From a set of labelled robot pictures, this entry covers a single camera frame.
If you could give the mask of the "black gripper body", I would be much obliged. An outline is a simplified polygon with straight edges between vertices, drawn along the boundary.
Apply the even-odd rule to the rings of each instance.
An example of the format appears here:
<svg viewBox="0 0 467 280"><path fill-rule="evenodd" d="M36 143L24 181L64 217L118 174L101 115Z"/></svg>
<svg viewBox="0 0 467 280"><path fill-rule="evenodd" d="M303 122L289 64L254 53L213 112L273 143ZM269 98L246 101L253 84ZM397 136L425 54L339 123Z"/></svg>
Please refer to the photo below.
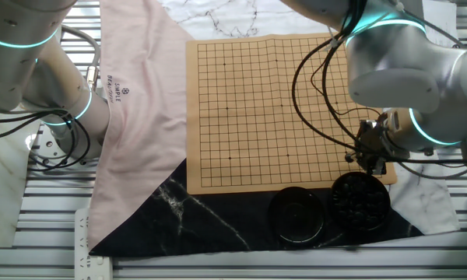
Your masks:
<svg viewBox="0 0 467 280"><path fill-rule="evenodd" d="M376 172L369 174L385 175L387 171L385 165L386 162L383 157L385 150L384 146L381 143L379 134L376 131L359 132L355 144L359 151L363 153L363 159L360 163L358 163L359 166L363 169L363 160L374 158L377 160Z"/></svg>

